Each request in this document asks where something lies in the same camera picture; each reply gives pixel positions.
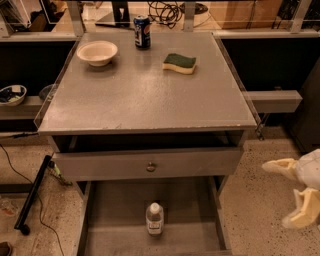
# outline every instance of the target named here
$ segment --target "soda can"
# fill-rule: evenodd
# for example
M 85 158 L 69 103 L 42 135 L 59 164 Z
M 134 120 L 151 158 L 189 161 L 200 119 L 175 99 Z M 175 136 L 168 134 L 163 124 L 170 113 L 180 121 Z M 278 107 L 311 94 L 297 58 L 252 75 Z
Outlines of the soda can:
M 138 49 L 148 49 L 151 45 L 150 20 L 146 16 L 137 16 L 133 19 L 135 27 L 135 44 Z

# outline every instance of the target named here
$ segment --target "terrazzo floor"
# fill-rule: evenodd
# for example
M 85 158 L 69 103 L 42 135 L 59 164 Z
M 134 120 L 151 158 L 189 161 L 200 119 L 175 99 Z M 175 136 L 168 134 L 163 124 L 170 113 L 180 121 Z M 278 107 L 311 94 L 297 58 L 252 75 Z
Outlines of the terrazzo floor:
M 295 209 L 293 189 L 301 184 L 262 170 L 265 161 L 301 155 L 281 127 L 266 127 L 265 140 L 251 134 L 234 175 L 230 176 L 220 201 L 234 255 L 316 256 L 320 255 L 320 231 L 317 224 L 300 230 L 285 229 L 281 219 Z M 52 150 L 41 137 L 1 139 L 16 171 L 34 180 L 45 155 Z M 0 183 L 26 183 L 10 167 L 0 148 Z M 43 202 L 42 221 L 58 234 L 64 255 L 74 255 L 79 236 L 81 198 L 72 186 L 62 186 L 45 173 L 38 194 Z M 10 194 L 20 209 L 26 194 Z M 13 256 L 62 255 L 56 234 L 40 223 L 40 201 L 35 199 L 26 220 L 31 232 L 23 235 L 13 227 L 17 216 L 0 211 L 0 242 L 9 241 Z

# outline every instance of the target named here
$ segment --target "plastic bottle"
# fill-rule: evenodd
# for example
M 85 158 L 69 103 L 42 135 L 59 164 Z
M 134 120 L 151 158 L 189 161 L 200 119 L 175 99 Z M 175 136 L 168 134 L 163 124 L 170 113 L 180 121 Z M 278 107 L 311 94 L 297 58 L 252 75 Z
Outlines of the plastic bottle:
M 158 203 L 152 203 L 146 211 L 147 230 L 150 235 L 161 235 L 164 226 L 163 208 Z

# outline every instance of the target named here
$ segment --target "drawer knob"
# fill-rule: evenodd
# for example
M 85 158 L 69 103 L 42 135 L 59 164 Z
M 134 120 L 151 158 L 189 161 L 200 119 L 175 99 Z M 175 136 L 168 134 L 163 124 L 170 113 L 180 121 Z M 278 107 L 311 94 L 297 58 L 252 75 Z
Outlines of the drawer knob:
M 157 165 L 152 163 L 152 162 L 149 162 L 148 166 L 147 166 L 147 171 L 148 172 L 154 172 L 157 168 Z

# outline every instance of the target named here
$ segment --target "white bowl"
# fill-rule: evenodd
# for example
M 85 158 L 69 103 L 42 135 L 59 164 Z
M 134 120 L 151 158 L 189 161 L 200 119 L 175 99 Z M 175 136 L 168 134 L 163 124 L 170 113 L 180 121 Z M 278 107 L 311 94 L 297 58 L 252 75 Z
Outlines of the white bowl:
M 0 106 L 17 106 L 22 103 L 27 94 L 27 88 L 22 85 L 10 85 L 0 90 L 0 98 L 6 98 L 6 102 L 0 102 Z
M 90 65 L 100 67 L 107 65 L 117 54 L 118 47 L 108 41 L 93 41 L 79 46 L 77 55 Z

